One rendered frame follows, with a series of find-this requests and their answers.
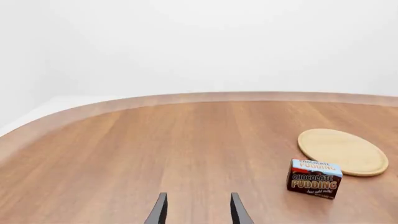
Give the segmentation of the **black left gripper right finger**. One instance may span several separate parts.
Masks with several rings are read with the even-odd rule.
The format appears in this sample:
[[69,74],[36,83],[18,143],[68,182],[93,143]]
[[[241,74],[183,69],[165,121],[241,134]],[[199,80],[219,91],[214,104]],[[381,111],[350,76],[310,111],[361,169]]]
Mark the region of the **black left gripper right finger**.
[[254,224],[236,192],[231,193],[230,211],[233,224]]

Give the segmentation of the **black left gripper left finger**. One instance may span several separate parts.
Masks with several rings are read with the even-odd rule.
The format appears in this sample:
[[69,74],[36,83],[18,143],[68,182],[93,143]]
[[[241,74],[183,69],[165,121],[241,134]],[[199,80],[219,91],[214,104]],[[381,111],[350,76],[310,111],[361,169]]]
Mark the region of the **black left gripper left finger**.
[[161,192],[144,224],[165,224],[167,219],[167,193]]

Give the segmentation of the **chocolate pudding box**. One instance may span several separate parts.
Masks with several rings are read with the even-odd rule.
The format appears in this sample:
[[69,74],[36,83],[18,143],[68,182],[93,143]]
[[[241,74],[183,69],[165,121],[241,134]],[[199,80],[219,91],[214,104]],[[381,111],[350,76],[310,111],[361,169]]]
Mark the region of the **chocolate pudding box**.
[[336,164],[292,159],[286,186],[291,192],[334,199],[343,173]]

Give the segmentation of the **round pale wooden plate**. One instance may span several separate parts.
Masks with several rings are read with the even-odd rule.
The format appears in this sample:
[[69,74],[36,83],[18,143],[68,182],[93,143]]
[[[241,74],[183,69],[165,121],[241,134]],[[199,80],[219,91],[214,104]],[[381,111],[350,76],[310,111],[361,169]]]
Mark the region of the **round pale wooden plate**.
[[389,165],[387,156],[376,145],[339,130],[309,129],[299,134],[297,142],[309,159],[337,164],[345,175],[374,177]]

